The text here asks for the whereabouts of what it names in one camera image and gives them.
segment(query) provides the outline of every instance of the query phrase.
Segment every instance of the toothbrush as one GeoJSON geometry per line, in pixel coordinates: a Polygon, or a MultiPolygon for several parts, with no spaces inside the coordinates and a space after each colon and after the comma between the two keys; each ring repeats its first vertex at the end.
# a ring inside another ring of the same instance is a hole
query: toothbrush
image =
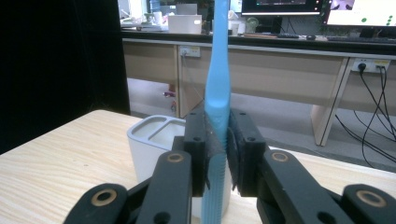
{"type": "Polygon", "coordinates": [[[215,1],[212,57],[205,86],[205,112],[223,152],[208,166],[210,189],[203,197],[201,222],[220,224],[226,166],[227,127],[230,116],[231,82],[228,67],[228,1],[215,1]]]}

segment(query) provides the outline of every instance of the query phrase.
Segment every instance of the dark backdrop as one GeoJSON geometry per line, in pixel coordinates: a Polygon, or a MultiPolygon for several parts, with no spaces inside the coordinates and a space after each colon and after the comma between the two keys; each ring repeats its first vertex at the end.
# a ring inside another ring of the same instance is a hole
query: dark backdrop
{"type": "Polygon", "coordinates": [[[95,109],[130,113],[117,0],[1,8],[0,153],[95,109]]]}

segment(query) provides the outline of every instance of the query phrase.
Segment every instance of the office desk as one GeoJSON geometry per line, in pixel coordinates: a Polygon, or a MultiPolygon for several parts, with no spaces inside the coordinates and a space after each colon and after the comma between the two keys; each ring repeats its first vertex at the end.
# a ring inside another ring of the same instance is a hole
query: office desk
{"type": "MultiPolygon", "coordinates": [[[[61,223],[88,189],[102,183],[136,185],[126,132],[139,120],[94,111],[1,155],[0,223],[61,223]]],[[[292,153],[336,193],[365,183],[396,197],[394,173],[292,153]]],[[[223,223],[261,223],[255,202],[233,192],[223,223]]]]}
{"type": "MultiPolygon", "coordinates": [[[[128,77],[174,84],[177,117],[184,118],[201,103],[211,36],[145,32],[122,36],[128,77]],[[180,46],[200,48],[201,57],[181,57],[180,46]]],[[[326,145],[338,108],[375,111],[359,73],[351,72],[357,58],[391,60],[386,93],[389,113],[396,116],[396,45],[229,37],[232,92],[312,105],[315,142],[320,146],[326,145]]],[[[365,74],[365,80],[379,98],[380,75],[365,74]]]]}

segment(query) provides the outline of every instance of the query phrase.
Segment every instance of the black cable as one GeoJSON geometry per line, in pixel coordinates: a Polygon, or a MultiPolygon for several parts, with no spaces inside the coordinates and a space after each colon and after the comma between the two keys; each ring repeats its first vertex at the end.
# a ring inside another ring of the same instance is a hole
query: black cable
{"type": "Polygon", "coordinates": [[[289,32],[289,22],[288,22],[288,26],[287,26],[287,28],[286,28],[286,33],[288,33],[289,32]]]}
{"type": "Polygon", "coordinates": [[[385,94],[385,86],[387,85],[387,79],[388,79],[387,69],[385,68],[385,66],[380,66],[379,67],[379,72],[381,74],[382,93],[384,94],[384,107],[385,107],[385,112],[387,114],[386,118],[387,118],[387,121],[388,121],[390,129],[391,129],[391,134],[393,135],[393,138],[396,140],[396,135],[395,135],[396,129],[393,126],[393,124],[392,124],[392,122],[390,120],[390,115],[389,115],[389,112],[388,112],[388,105],[387,105],[387,97],[386,97],[386,94],[385,94]]]}
{"type": "MultiPolygon", "coordinates": [[[[341,126],[346,130],[346,132],[355,140],[362,142],[362,138],[360,136],[358,136],[356,133],[352,132],[350,129],[348,129],[348,127],[338,118],[337,115],[335,115],[335,118],[338,120],[338,122],[340,122],[341,126]]],[[[396,158],[393,157],[392,155],[389,155],[387,152],[383,151],[382,149],[380,149],[379,147],[376,147],[374,144],[364,141],[363,142],[364,145],[366,145],[367,147],[369,147],[370,149],[372,149],[373,151],[377,152],[378,154],[384,156],[385,158],[387,158],[390,161],[396,162],[396,158]]],[[[369,164],[371,167],[373,167],[371,165],[370,162],[367,161],[365,155],[363,155],[363,158],[365,159],[365,161],[367,162],[367,164],[369,164]]]]}
{"type": "MultiPolygon", "coordinates": [[[[356,119],[357,119],[362,125],[364,125],[365,127],[367,127],[367,124],[365,124],[365,123],[361,120],[361,118],[359,118],[359,116],[358,116],[356,110],[354,110],[353,113],[355,114],[356,119]]],[[[384,125],[384,127],[389,131],[388,127],[385,126],[385,124],[382,122],[382,120],[380,119],[380,117],[378,117],[378,119],[379,119],[379,121],[381,121],[382,125],[384,125]]],[[[386,138],[386,139],[388,139],[388,140],[390,140],[390,141],[392,141],[392,142],[396,142],[396,140],[393,140],[393,139],[391,139],[391,138],[385,136],[384,134],[379,133],[379,132],[373,130],[372,128],[370,128],[370,131],[372,131],[373,133],[376,133],[376,134],[378,134],[378,135],[380,135],[380,136],[382,136],[382,137],[384,137],[384,138],[386,138]]]]}
{"type": "Polygon", "coordinates": [[[196,88],[196,85],[195,85],[195,80],[193,79],[193,77],[192,77],[192,74],[190,73],[190,71],[189,71],[189,67],[187,66],[187,60],[186,60],[186,52],[183,52],[183,54],[181,55],[181,66],[183,67],[183,64],[184,64],[184,66],[186,67],[186,70],[187,70],[187,77],[189,77],[189,80],[190,80],[190,83],[191,83],[191,85],[192,85],[192,88],[195,90],[195,93],[199,96],[199,98],[202,100],[202,101],[204,101],[205,99],[204,99],[204,97],[198,92],[198,90],[197,90],[197,88],[196,88]]]}
{"type": "Polygon", "coordinates": [[[276,24],[280,27],[280,29],[283,31],[283,33],[286,33],[286,31],[282,27],[282,23],[279,23],[278,21],[276,21],[276,24]]]}
{"type": "Polygon", "coordinates": [[[383,151],[383,150],[380,149],[379,147],[376,147],[375,145],[371,144],[370,142],[366,141],[366,139],[365,139],[368,130],[370,130],[370,125],[371,125],[371,123],[373,122],[373,119],[374,119],[375,115],[377,114],[376,112],[378,111],[378,109],[381,109],[381,108],[380,108],[380,102],[381,102],[383,96],[385,95],[384,89],[385,89],[386,80],[385,80],[384,82],[381,82],[382,91],[381,91],[381,95],[380,95],[380,98],[379,98],[378,103],[377,103],[376,100],[375,100],[375,98],[374,98],[374,96],[373,96],[373,94],[371,93],[370,88],[367,86],[367,84],[365,83],[364,78],[362,77],[363,71],[364,71],[364,69],[366,68],[366,64],[365,64],[365,63],[361,63],[361,64],[358,65],[358,68],[360,69],[361,79],[362,79],[364,85],[366,86],[366,88],[368,89],[368,91],[370,92],[370,94],[372,95],[372,98],[374,99],[375,105],[376,105],[375,112],[374,112],[374,114],[373,114],[373,116],[372,116],[372,118],[371,118],[369,124],[368,124],[368,125],[365,125],[367,128],[366,128],[366,130],[365,130],[365,132],[364,132],[363,138],[361,138],[360,136],[358,136],[357,134],[355,134],[355,133],[353,133],[351,130],[349,130],[348,127],[338,118],[337,115],[335,115],[335,117],[337,118],[337,120],[340,122],[340,124],[342,125],[342,127],[346,130],[346,132],[347,132],[349,135],[351,135],[354,139],[356,139],[356,140],[358,140],[358,141],[361,142],[361,153],[362,153],[362,156],[363,156],[364,160],[367,162],[367,164],[368,164],[369,166],[374,167],[370,162],[368,162],[368,160],[367,160],[367,158],[366,158],[366,156],[365,156],[365,153],[364,153],[364,146],[367,146],[367,147],[369,147],[371,150],[377,152],[378,154],[384,156],[385,158],[387,158],[387,159],[389,159],[389,160],[391,160],[391,161],[393,161],[393,162],[396,162],[396,158],[395,158],[395,157],[389,155],[387,152],[383,151]]]}
{"type": "Polygon", "coordinates": [[[382,115],[384,115],[384,117],[385,117],[385,119],[388,121],[388,123],[389,123],[391,129],[392,129],[392,130],[396,130],[395,127],[393,126],[393,124],[392,124],[391,121],[390,121],[389,114],[385,113],[385,112],[382,110],[382,108],[379,106],[379,103],[376,101],[376,99],[375,99],[375,97],[374,97],[372,91],[370,90],[369,86],[367,85],[366,81],[365,81],[364,78],[363,78],[362,72],[363,72],[363,70],[365,69],[365,64],[364,64],[364,66],[363,66],[362,68],[359,67],[359,69],[360,69],[360,70],[362,69],[362,70],[360,71],[360,74],[361,74],[361,81],[363,82],[363,84],[364,84],[364,86],[366,87],[367,91],[370,93],[370,95],[371,95],[371,97],[372,97],[372,99],[373,99],[375,105],[378,107],[378,109],[379,109],[379,111],[382,113],[382,115]]]}
{"type": "Polygon", "coordinates": [[[291,24],[291,22],[290,22],[290,17],[288,17],[288,24],[290,24],[291,29],[297,35],[296,31],[294,30],[293,24],[291,24]]]}

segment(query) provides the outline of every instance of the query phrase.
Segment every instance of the keyboard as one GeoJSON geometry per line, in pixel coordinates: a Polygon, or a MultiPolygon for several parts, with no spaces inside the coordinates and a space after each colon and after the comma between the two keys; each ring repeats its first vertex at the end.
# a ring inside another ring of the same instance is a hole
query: keyboard
{"type": "Polygon", "coordinates": [[[298,39],[299,36],[297,34],[289,34],[289,33],[283,33],[283,34],[278,34],[278,38],[292,38],[292,39],[298,39]]]}
{"type": "Polygon", "coordinates": [[[328,36],[328,41],[336,42],[353,42],[353,43],[378,43],[378,44],[396,44],[396,39],[389,38],[366,38],[350,36],[328,36]]]}

